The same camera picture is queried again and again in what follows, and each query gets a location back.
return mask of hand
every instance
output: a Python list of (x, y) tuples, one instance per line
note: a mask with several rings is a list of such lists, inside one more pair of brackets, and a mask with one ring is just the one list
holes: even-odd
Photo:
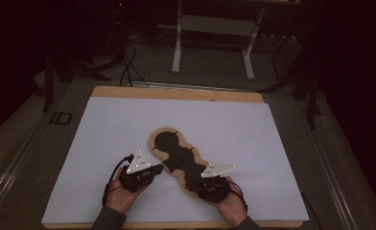
[[(226, 179), (229, 182), (230, 189), (242, 196), (243, 194), (240, 190), (231, 183), (233, 181), (230, 176), (227, 176)], [(222, 202), (214, 203), (207, 200), (205, 200), (205, 202), (217, 208), (222, 216), (235, 227), (247, 217), (247, 211), (242, 200), (232, 193), (230, 193)]]
[(123, 187), (119, 181), (119, 174), (114, 180), (110, 182), (109, 190), (112, 191), (107, 194), (106, 207), (116, 210), (119, 213), (125, 214), (133, 205), (138, 196), (146, 190), (147, 187), (140, 189), (133, 193)]

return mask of wire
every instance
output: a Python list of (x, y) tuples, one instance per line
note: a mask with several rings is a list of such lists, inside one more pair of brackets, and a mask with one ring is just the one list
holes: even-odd
[(122, 159), (122, 160), (116, 165), (116, 167), (114, 168), (113, 173), (111, 174), (110, 179), (109, 179), (109, 181), (107, 182), (107, 184), (110, 184), (110, 182), (113, 180), (114, 175), (115, 175), (115, 174), (117, 173), (117, 171), (119, 170), (119, 167), (120, 167), (125, 161), (127, 161), (127, 160), (129, 160), (129, 156), (123, 158), (123, 159)]
[[(109, 73), (111, 73), (111, 72), (113, 72), (113, 71), (119, 69), (119, 68), (120, 68), (121, 66), (123, 66), (123, 65), (125, 65), (125, 67), (127, 67), (127, 65), (124, 64), (124, 63), (118, 63), (115, 67), (113, 67), (113, 68), (111, 68), (110, 70), (107, 70), (106, 72), (102, 73), (102, 75), (109, 74)], [(144, 83), (146, 84), (146, 86), (149, 88), (149, 85), (148, 85), (147, 82), (145, 81), (146, 74), (145, 74), (143, 71), (138, 70), (138, 69), (134, 66), (134, 64), (132, 64), (132, 63), (130, 63), (130, 62), (129, 62), (129, 68), (131, 68), (131, 69), (134, 71), (134, 73), (138, 76), (137, 79), (133, 79), (133, 78), (131, 78), (131, 80), (132, 80), (132, 81), (142, 81), (142, 82), (144, 82)]]
[(118, 190), (118, 189), (120, 189), (120, 188), (122, 188), (122, 185), (119, 185), (118, 187), (116, 187), (116, 188), (114, 188), (114, 189), (112, 189), (112, 190), (109, 190), (109, 191), (106, 193), (106, 195), (108, 195), (108, 194), (110, 194), (111, 192), (113, 192), (113, 191), (115, 191), (115, 190)]
[(139, 71), (137, 70), (137, 68), (132, 64), (135, 56), (136, 56), (136, 49), (133, 45), (131, 45), (130, 43), (127, 43), (127, 45), (129, 45), (132, 50), (133, 50), (133, 55), (131, 58), (128, 58), (125, 56), (124, 58), (124, 61), (125, 61), (125, 64), (126, 64), (126, 68), (123, 70), (123, 73), (120, 77), (120, 86), (122, 86), (122, 83), (123, 83), (123, 78), (125, 77), (125, 74), (128, 73), (128, 79), (129, 79), (129, 84), (130, 84), (130, 87), (133, 87), (132, 85), (132, 78), (130, 76), (130, 68), (132, 70), (134, 70), (134, 73), (139, 77), (138, 80), (135, 80), (135, 81), (142, 81), (146, 84), (146, 86), (149, 88), (149, 85), (147, 84), (147, 82), (144, 80), (144, 78), (146, 77), (146, 74), (142, 71)]
[(311, 212), (313, 213), (313, 216), (314, 216), (315, 220), (317, 221), (317, 225), (319, 226), (319, 229), (320, 229), (320, 230), (323, 230), (322, 225), (320, 224), (320, 221), (319, 221), (319, 219), (317, 218), (317, 214), (316, 214), (316, 212), (314, 211), (313, 206), (311, 205), (310, 201), (307, 199), (307, 196), (304, 195), (304, 192), (303, 192), (303, 191), (300, 191), (300, 192), (301, 192), (301, 196), (302, 196), (302, 198), (304, 198), (304, 200), (305, 200), (305, 202), (307, 203), (308, 207), (310, 207)]
[(236, 195), (236, 196), (238, 196), (239, 197), (239, 199), (241, 199), (242, 200), (242, 203), (245, 205), (245, 209), (246, 209), (246, 212), (247, 212), (247, 209), (248, 209), (248, 206), (247, 206), (247, 204), (246, 204), (246, 202), (245, 202), (245, 195), (243, 194), (243, 191), (242, 191), (242, 189), (239, 187), (239, 185), (238, 184), (236, 184), (235, 182), (233, 182), (233, 181), (229, 181), (229, 183), (232, 183), (232, 184), (234, 184), (238, 189), (239, 189), (239, 191), (240, 191), (240, 193), (241, 193), (241, 195), (240, 194), (238, 194), (236, 191), (233, 191), (232, 189), (230, 189), (230, 192), (232, 193), (232, 194), (234, 194), (234, 195)]

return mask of person's left hand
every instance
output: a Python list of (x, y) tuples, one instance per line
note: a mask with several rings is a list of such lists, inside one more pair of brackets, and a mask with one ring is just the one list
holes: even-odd
[(147, 187), (140, 189), (133, 193), (122, 187), (119, 181), (119, 175), (110, 182), (109, 190), (112, 191), (107, 194), (106, 207), (114, 209), (119, 213), (125, 214), (133, 205), (134, 201), (139, 197)]

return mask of wooden table edge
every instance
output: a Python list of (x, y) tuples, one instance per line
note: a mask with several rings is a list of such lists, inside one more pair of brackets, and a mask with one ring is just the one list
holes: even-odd
[(232, 92), (222, 90), (171, 89), (171, 88), (138, 88), (121, 86), (96, 86), (91, 97), (106, 98), (142, 98), (197, 100), (215, 102), (263, 103), (258, 93)]
[[(260, 227), (296, 228), (303, 224), (302, 220), (260, 220), (255, 221)], [(43, 223), (48, 229), (91, 228), (93, 223)], [(140, 222), (125, 223), (124, 229), (189, 229), (189, 228), (231, 228), (228, 222)]]

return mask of floor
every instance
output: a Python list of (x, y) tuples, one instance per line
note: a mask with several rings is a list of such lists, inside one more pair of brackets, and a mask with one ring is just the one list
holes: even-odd
[[(271, 54), (278, 44), (274, 38), (257, 40), (251, 55), (256, 80), (248, 81), (240, 50), (221, 46), (199, 49), (189, 40), (182, 50), (180, 73), (173, 75), (174, 48), (168, 35), (174, 37), (172, 31), (164, 34), (163, 43), (141, 42), (147, 40), (144, 36), (131, 42), (136, 50), (131, 68), (134, 86), (254, 92), (277, 82), (271, 65)], [(298, 48), (291, 40), (280, 53), (281, 73), (291, 65)], [(129, 46), (128, 57), (132, 54)], [(71, 83), (56, 81), (55, 103), (47, 113), (41, 112), (43, 98), (32, 96), (0, 127), (0, 184), (6, 185), (5, 190), (0, 188), (0, 230), (44, 229), (40, 220), (86, 102), (96, 85), (119, 85), (124, 68), (121, 65), (102, 72), (112, 78), (105, 82), (73, 70)], [(292, 90), (290, 85), (263, 97), (270, 105), (298, 186), (310, 204), (310, 221), (298, 229), (319, 229), (320, 225), (322, 229), (376, 229), (376, 199), (325, 95), (318, 95), (317, 129), (311, 130), (305, 119), (307, 101), (293, 100)], [(54, 112), (71, 113), (73, 119), (66, 126), (51, 124)]]

